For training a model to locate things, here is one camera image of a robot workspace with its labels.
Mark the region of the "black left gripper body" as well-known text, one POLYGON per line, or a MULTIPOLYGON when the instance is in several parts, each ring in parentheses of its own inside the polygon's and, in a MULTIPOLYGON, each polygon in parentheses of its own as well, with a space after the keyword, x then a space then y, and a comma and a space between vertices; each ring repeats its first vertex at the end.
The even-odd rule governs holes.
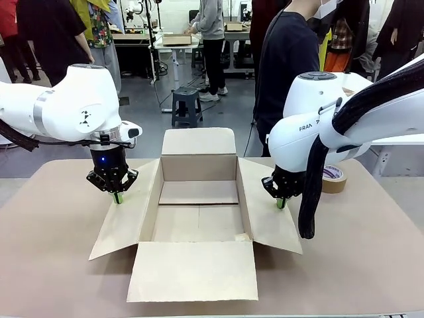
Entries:
POLYGON ((128 172, 125 149, 115 147, 108 150, 91 150, 93 171, 101 177, 123 179, 128 172))

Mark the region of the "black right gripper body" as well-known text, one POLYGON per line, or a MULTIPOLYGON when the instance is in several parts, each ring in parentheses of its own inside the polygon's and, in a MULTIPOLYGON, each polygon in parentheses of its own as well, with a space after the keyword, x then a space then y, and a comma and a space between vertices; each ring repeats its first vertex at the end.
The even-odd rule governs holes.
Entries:
POLYGON ((289 172, 275 167, 273 182, 277 197, 297 197, 302 194, 305 185, 305 172, 289 172))

